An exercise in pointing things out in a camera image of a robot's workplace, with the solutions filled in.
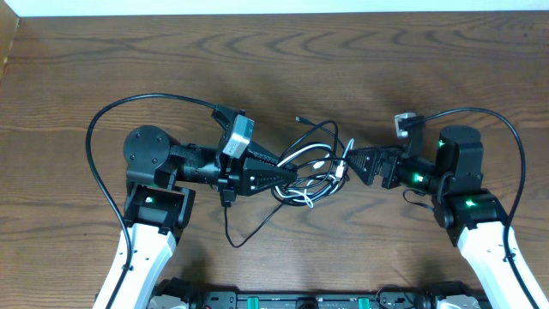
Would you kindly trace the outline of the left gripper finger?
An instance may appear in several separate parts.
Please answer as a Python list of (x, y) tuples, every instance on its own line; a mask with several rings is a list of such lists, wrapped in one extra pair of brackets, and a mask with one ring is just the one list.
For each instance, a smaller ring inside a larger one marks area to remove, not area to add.
[(246, 148), (246, 169), (254, 172), (295, 172), (296, 166), (292, 163), (278, 163), (281, 159), (256, 142), (250, 142)]
[(265, 162), (245, 162), (239, 183), (239, 194), (253, 196), (276, 186), (291, 184), (297, 177), (294, 171)]

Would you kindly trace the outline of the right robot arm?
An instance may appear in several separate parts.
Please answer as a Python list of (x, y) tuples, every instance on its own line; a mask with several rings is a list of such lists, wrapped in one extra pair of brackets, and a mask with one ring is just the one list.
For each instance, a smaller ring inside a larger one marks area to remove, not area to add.
[(546, 308), (548, 299), (518, 248), (510, 215), (483, 188), (484, 148), (480, 133), (447, 126), (439, 135), (435, 161), (418, 156), (421, 130), (412, 130), (406, 147), (376, 146), (347, 152), (347, 164), (365, 185), (376, 176), (382, 186), (405, 186), (431, 196), (438, 225), (468, 261), (494, 308)]

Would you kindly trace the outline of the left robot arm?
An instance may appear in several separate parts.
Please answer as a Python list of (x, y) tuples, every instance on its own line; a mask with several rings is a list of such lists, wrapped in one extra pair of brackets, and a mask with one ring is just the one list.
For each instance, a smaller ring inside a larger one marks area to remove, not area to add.
[(124, 142), (127, 197), (118, 250), (97, 296), (96, 308), (144, 308), (162, 270), (190, 221), (195, 191), (184, 182), (213, 185), (221, 205), (297, 178), (255, 142), (230, 139), (217, 147), (181, 143), (162, 129), (144, 125)]

